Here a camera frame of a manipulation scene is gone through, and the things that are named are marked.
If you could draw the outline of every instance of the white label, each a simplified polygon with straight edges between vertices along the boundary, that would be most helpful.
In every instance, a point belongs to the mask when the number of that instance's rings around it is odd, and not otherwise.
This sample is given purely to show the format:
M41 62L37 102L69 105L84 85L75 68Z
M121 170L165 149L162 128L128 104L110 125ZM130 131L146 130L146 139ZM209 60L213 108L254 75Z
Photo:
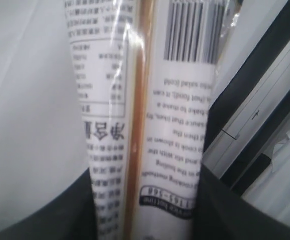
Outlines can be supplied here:
M65 0L99 239L122 239L133 55L133 0Z
M158 0L133 240L186 240L224 6Z

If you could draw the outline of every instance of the barcode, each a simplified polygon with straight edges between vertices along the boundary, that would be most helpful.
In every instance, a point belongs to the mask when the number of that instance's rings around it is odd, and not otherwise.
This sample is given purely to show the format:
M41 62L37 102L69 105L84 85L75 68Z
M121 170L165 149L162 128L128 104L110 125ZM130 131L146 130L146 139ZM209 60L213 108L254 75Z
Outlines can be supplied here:
M164 59L215 64L224 1L170 0Z

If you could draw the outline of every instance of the cylindrical package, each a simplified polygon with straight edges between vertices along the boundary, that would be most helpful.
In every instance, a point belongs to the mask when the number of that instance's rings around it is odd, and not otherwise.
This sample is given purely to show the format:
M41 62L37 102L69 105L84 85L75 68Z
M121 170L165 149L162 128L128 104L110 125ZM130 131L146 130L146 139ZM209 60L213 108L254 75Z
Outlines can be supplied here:
M99 239L185 240L226 0L65 0Z

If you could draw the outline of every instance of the plastic wrapper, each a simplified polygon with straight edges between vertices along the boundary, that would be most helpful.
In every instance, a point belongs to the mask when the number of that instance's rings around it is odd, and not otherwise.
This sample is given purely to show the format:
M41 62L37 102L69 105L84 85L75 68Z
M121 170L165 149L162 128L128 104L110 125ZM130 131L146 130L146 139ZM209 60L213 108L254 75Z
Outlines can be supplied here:
M224 0L66 0L99 239L190 238Z

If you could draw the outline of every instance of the plastic-wrapped package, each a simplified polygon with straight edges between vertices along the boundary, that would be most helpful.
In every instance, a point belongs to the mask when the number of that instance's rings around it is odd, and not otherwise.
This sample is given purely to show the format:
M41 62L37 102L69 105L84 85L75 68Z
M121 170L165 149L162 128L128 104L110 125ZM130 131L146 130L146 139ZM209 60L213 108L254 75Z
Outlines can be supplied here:
M190 238L226 0L65 0L99 239Z

